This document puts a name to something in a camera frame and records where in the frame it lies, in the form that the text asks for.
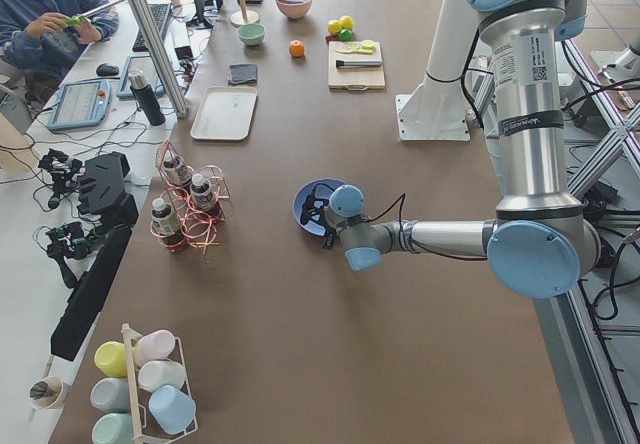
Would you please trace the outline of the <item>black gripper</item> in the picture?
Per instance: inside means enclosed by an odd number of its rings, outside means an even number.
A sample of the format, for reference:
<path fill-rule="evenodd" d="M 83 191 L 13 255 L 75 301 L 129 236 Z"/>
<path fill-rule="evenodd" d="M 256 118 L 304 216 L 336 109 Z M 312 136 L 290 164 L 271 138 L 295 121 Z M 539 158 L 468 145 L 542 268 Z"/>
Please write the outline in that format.
<path fill-rule="evenodd" d="M 319 196 L 317 188 L 318 185 L 311 185 L 303 192 L 304 199 L 300 207 L 300 225 L 309 233 L 316 237 L 321 237 L 324 249 L 332 249 L 336 231 L 328 224 L 326 219 L 326 207 L 329 204 L 329 199 Z"/>

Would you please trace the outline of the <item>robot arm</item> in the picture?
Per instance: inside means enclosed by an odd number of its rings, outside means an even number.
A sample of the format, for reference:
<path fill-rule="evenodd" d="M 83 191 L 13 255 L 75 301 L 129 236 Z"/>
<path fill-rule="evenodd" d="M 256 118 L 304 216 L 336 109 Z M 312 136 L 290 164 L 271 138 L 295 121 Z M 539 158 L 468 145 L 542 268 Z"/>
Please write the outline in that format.
<path fill-rule="evenodd" d="M 450 133 L 447 97 L 461 77 L 464 52 L 492 52 L 502 199 L 492 221 L 378 223 L 364 197 L 343 185 L 323 210 L 355 271 L 395 251 L 484 258 L 512 291 L 547 299 L 568 291 L 596 264 L 598 236 L 567 187 L 564 124 L 555 45 L 579 35 L 587 0 L 444 0 L 423 83 L 399 109 L 410 130 Z"/>

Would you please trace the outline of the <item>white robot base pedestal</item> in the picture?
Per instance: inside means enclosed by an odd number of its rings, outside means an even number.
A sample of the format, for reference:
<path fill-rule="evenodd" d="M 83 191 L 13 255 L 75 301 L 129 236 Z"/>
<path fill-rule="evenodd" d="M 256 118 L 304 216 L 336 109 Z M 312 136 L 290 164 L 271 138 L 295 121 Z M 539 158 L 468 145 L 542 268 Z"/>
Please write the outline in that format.
<path fill-rule="evenodd" d="M 402 140 L 470 139 L 461 84 L 476 30 L 476 11 L 466 0 L 443 0 L 423 82 L 412 94 L 396 96 Z"/>

